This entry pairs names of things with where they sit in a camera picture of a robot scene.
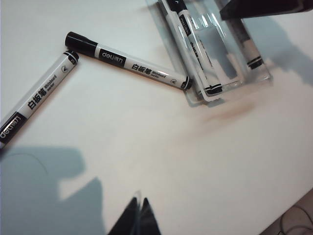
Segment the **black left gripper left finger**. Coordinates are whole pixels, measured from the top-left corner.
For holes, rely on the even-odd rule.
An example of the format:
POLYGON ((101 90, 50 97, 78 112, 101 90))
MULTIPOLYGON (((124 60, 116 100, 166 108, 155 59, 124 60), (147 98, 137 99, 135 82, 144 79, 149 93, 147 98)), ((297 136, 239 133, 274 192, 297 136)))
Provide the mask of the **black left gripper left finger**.
POLYGON ((139 234, 139 206, 138 198, 133 197, 124 211, 108 232, 109 235, 138 235, 139 234))

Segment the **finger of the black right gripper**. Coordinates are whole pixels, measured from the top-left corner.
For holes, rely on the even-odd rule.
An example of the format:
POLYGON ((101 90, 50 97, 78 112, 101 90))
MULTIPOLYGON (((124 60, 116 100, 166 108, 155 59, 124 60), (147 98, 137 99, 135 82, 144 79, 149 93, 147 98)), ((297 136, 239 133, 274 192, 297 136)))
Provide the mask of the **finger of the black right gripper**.
POLYGON ((302 13, 313 9, 312 0, 231 0, 221 10, 223 20, 302 13))

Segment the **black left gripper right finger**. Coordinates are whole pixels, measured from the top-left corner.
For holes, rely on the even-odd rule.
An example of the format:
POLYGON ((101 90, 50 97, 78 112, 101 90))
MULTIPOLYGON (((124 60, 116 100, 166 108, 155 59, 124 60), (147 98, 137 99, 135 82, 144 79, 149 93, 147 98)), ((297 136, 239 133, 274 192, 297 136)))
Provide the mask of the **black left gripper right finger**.
POLYGON ((141 209, 141 234, 161 235, 157 220, 148 198, 144 198, 141 209))

